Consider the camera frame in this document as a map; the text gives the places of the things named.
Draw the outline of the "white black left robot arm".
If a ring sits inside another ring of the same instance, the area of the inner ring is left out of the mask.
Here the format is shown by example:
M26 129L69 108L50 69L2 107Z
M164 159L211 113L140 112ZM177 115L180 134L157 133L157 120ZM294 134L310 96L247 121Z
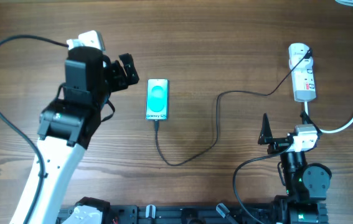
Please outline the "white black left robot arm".
M133 57L111 61L102 50L74 47L65 61L65 83L39 116L36 157L11 223L55 223L70 179L102 122L113 92L137 84Z

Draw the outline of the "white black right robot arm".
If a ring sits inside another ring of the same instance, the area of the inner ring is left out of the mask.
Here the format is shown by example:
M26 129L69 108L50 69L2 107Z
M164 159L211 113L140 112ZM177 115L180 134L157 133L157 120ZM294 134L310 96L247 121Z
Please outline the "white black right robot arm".
M268 223L329 223L324 201L332 172L320 163L307 163L305 155L317 146L322 132L306 112L301 119L303 123L293 132L275 138L268 116L263 115L258 144L268 146L268 155L280 157L278 173L286 188L285 196L277 195L272 201Z

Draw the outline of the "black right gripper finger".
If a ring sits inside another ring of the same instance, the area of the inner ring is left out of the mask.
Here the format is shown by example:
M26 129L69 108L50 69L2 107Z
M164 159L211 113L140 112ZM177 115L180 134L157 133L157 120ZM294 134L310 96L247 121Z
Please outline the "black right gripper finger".
M322 134L322 131L317 127L317 125L311 120L307 112L302 111L300 114L301 120L303 124L311 124L317 131L317 134Z
M273 135L270 128L270 123L266 113L263 114L260 135L258 137L258 144L270 144L273 141Z

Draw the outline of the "blue screen Galaxy smartphone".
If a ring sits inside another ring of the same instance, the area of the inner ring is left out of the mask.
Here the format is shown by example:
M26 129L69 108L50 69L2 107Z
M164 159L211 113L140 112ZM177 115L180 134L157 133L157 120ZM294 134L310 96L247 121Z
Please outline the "blue screen Galaxy smartphone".
M146 119L167 120L169 80L149 79L146 98Z

